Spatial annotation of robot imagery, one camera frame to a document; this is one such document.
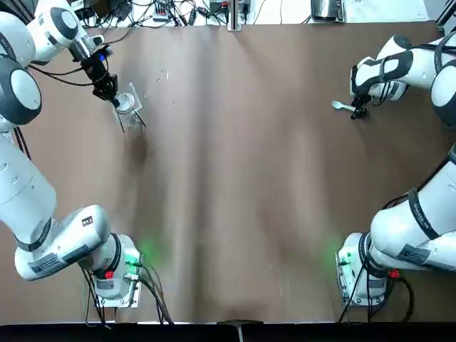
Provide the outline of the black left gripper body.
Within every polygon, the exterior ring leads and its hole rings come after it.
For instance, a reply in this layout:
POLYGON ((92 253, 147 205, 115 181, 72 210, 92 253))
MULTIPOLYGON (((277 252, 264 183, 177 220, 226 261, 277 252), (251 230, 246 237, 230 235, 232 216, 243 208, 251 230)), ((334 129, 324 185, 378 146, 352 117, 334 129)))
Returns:
POLYGON ((112 54, 111 49, 98 49, 90 57, 81 61, 81 67, 90 80, 89 85, 111 86, 113 84, 108 66, 108 59, 112 54))

